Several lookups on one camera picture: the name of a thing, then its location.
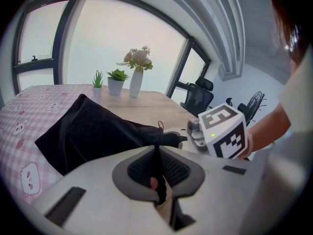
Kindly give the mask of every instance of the window frame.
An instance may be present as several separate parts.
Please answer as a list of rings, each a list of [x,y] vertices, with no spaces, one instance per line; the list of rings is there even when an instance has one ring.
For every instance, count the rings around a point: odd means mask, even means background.
[[[22,30],[25,23],[25,19],[28,13],[41,8],[43,6],[53,4],[56,2],[68,1],[64,11],[60,17],[60,21],[55,33],[53,47],[52,47],[52,57],[41,59],[37,61],[31,61],[23,64],[19,64],[19,51],[20,51],[20,43]],[[53,68],[53,81],[54,84],[62,84],[62,62],[63,62],[63,54],[65,48],[65,41],[68,32],[68,28],[70,22],[73,17],[73,12],[77,7],[80,0],[35,0],[28,5],[25,6],[22,15],[19,19],[14,40],[13,40],[13,50],[12,50],[12,79],[15,94],[20,92],[19,82],[18,82],[18,74],[27,72],[27,71],[35,71],[35,70],[44,70]]]
[[[72,20],[73,14],[80,2],[80,0],[68,0],[68,3],[61,15],[55,38],[52,48],[52,58],[48,59],[41,59],[38,61],[31,61],[28,63],[18,64],[18,56],[19,56],[19,48],[20,48],[20,41],[21,41],[21,34],[22,28],[25,23],[26,16],[29,12],[41,8],[45,5],[49,5],[52,3],[66,1],[66,0],[35,0],[28,5],[25,6],[20,20],[18,22],[18,26],[16,29],[16,33],[14,36],[13,41],[13,50],[12,50],[12,78],[13,78],[13,85],[15,94],[20,92],[19,83],[17,79],[17,74],[27,72],[27,71],[35,71],[35,70],[43,70],[53,68],[53,81],[54,84],[63,84],[63,57],[64,57],[64,49],[65,49],[65,42],[66,36],[68,33],[69,25]],[[174,92],[175,87],[180,88],[187,88],[187,84],[183,84],[179,82],[180,75],[182,70],[186,64],[188,59],[189,53],[191,48],[202,58],[205,62],[205,66],[201,72],[202,77],[205,76],[209,64],[210,59],[205,54],[201,46],[197,43],[193,36],[190,36],[187,31],[185,31],[178,23],[172,20],[169,16],[165,13],[161,12],[160,10],[154,8],[153,6],[141,1],[141,0],[119,0],[123,1],[132,5],[135,5],[141,9],[146,10],[147,12],[152,13],[153,15],[157,16],[161,20],[168,23],[172,28],[177,30],[183,37],[186,38],[185,43],[183,44],[182,51],[179,54],[179,59],[177,62],[177,67],[175,69],[173,79],[170,82],[169,89],[167,91],[167,96],[170,98]]]

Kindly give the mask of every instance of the drawstring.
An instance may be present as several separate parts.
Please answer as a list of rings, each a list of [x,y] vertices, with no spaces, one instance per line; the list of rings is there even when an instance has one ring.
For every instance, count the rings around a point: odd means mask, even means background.
[[[161,128],[160,123],[162,124],[162,129],[164,130],[164,125],[163,125],[162,121],[157,122],[158,127]]]

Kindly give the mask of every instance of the potted plant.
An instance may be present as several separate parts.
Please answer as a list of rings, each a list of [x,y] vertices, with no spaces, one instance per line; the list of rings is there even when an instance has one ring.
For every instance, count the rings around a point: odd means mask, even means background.
[[[109,87],[109,94],[110,95],[120,95],[124,82],[126,79],[129,78],[128,75],[124,73],[124,71],[116,69],[112,72],[107,72],[108,75],[108,87]]]
[[[103,84],[103,81],[102,81],[102,72],[99,72],[97,70],[96,72],[96,77],[93,78],[93,95],[96,96],[96,97],[100,97],[101,96],[101,88],[102,88],[102,84]]]
[[[132,97],[137,97],[139,94],[143,71],[152,70],[153,68],[149,55],[150,49],[148,46],[144,46],[141,49],[130,49],[124,57],[124,62],[116,63],[117,65],[126,65],[131,69],[135,68],[129,88],[129,95]]]

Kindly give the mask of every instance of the bed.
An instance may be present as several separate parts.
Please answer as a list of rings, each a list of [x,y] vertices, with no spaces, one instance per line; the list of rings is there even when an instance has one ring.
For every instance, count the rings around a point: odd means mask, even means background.
[[[31,204],[62,178],[34,142],[80,94],[99,100],[93,96],[92,85],[32,86],[0,111],[0,175],[14,197]]]

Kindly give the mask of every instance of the black office chair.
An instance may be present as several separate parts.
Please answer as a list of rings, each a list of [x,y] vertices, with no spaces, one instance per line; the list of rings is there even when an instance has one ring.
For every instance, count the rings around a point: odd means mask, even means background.
[[[195,117],[199,113],[205,112],[214,95],[196,84],[189,84],[186,101],[181,102],[180,105],[189,111]]]
[[[199,77],[196,82],[196,85],[199,85],[200,87],[208,90],[208,91],[212,91],[213,90],[213,83],[207,79],[205,79],[204,77]]]

